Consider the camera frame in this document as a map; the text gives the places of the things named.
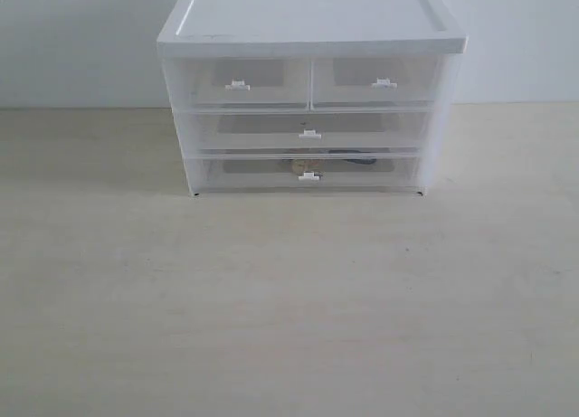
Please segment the white plastic drawer cabinet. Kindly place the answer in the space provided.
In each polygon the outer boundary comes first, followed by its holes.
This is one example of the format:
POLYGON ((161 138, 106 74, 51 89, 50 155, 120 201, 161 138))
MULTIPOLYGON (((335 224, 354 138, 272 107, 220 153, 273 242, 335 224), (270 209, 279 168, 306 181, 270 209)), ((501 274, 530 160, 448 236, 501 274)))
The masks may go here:
POLYGON ((179 113, 307 114, 426 111, 426 137, 415 147, 422 157, 426 194, 440 148, 467 34, 442 0, 177 0, 157 37, 175 122, 179 113), (438 85, 423 106, 315 108, 313 62, 333 58, 438 56, 438 85), (198 108, 183 79, 186 59, 300 59, 309 62, 305 108, 198 108))

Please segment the gold keychain with black strap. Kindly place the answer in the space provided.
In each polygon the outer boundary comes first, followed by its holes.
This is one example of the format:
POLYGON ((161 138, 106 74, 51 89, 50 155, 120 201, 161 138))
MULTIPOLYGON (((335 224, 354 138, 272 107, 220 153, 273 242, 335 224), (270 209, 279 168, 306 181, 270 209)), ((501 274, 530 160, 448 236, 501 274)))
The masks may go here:
POLYGON ((325 149, 326 155, 336 155, 338 158, 285 158, 284 166, 290 169, 292 174, 303 175, 312 173, 315 176, 323 176, 327 171, 351 171, 354 166, 375 166, 377 159, 365 155, 363 150, 355 149, 325 149))

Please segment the clear wide drawer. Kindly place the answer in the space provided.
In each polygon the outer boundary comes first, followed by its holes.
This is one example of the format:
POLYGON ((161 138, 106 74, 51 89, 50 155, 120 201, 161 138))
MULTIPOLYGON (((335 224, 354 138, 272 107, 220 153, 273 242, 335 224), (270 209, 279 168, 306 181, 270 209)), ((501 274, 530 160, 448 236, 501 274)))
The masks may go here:
POLYGON ((423 193, 422 157, 412 148, 359 148, 375 157, 375 166, 354 166, 351 171, 325 171, 292 174, 283 165, 285 158, 338 158, 325 149, 290 148, 253 150, 203 150, 184 159, 185 174, 193 194, 219 191, 253 190, 330 190, 378 189, 408 190, 423 193))
POLYGON ((385 113, 194 114, 175 115, 182 149, 253 150, 282 148, 420 147, 431 114, 385 113))

